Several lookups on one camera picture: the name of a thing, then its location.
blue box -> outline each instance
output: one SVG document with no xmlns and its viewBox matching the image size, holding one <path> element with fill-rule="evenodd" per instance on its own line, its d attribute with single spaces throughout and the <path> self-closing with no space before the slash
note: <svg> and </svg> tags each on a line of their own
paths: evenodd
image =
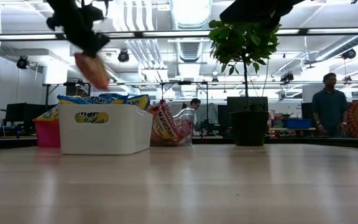
<svg viewBox="0 0 358 224">
<path fill-rule="evenodd" d="M 284 119 L 283 123 L 285 128 L 292 128 L 292 129 L 311 128 L 310 119 Z"/>
</svg>

green leaves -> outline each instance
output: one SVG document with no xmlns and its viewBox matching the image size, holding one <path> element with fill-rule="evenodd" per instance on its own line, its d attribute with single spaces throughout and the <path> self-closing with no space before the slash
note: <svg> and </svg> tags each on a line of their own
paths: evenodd
<svg viewBox="0 0 358 224">
<path fill-rule="evenodd" d="M 229 75 L 232 75 L 233 72 L 234 72 L 234 66 L 232 66 L 232 67 L 230 68 L 230 70 L 229 70 Z"/>
<path fill-rule="evenodd" d="M 258 72 L 260 66 L 266 65 L 264 60 L 277 51 L 279 43 L 276 32 L 280 26 L 271 30 L 258 23 L 211 21 L 211 56 L 222 64 L 222 73 L 228 66 L 229 75 L 234 72 L 239 74 L 237 62 L 243 62 L 245 68 L 252 64 L 255 72 Z"/>
<path fill-rule="evenodd" d="M 260 38 L 258 36 L 251 34 L 250 38 L 256 46 L 260 45 Z"/>
<path fill-rule="evenodd" d="M 222 69 L 221 69 L 221 73 L 224 73 L 224 71 L 226 70 L 226 66 L 227 66 L 227 64 L 223 64 Z"/>
<path fill-rule="evenodd" d="M 266 65 L 265 61 L 263 61 L 262 59 L 259 59 L 259 60 L 257 60 L 256 62 L 258 62 L 258 63 L 261 64 L 261 65 Z"/>
<path fill-rule="evenodd" d="M 212 20 L 211 22 L 209 22 L 209 28 L 211 29 L 222 27 L 222 26 L 224 26 L 222 21 Z"/>
<path fill-rule="evenodd" d="M 257 62 L 254 62 L 254 63 L 252 63 L 252 66 L 254 67 L 254 69 L 255 69 L 255 73 L 256 74 L 258 74 L 258 71 L 259 71 L 259 64 L 257 63 Z"/>
</svg>

pink bin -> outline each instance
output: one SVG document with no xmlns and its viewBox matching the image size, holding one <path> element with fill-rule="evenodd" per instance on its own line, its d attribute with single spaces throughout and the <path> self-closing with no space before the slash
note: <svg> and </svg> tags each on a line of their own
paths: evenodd
<svg viewBox="0 0 358 224">
<path fill-rule="evenodd" d="M 60 147 L 59 120 L 35 121 L 38 147 Z"/>
</svg>

potted plant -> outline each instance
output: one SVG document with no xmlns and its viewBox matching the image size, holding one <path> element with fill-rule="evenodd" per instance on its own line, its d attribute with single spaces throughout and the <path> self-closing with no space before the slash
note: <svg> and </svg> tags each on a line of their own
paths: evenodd
<svg viewBox="0 0 358 224">
<path fill-rule="evenodd" d="M 280 25 L 271 30 L 258 23 L 211 21 L 209 27 L 211 55 L 222 64 L 222 73 L 230 67 L 229 75 L 239 74 L 236 65 L 244 64 L 246 104 L 243 111 L 230 114 L 235 142 L 239 146 L 262 146 L 269 113 L 250 110 L 247 67 L 252 65 L 258 72 L 261 65 L 266 65 L 264 60 L 277 50 L 276 33 Z"/>
</svg>

white plastic bin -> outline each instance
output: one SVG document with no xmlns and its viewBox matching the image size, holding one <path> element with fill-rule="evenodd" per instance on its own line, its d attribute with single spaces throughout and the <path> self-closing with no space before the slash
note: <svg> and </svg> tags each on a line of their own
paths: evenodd
<svg viewBox="0 0 358 224">
<path fill-rule="evenodd" d="M 77 113 L 106 113 L 103 124 L 77 123 Z M 129 155 L 150 147 L 152 115 L 134 105 L 60 105 L 62 154 Z"/>
</svg>

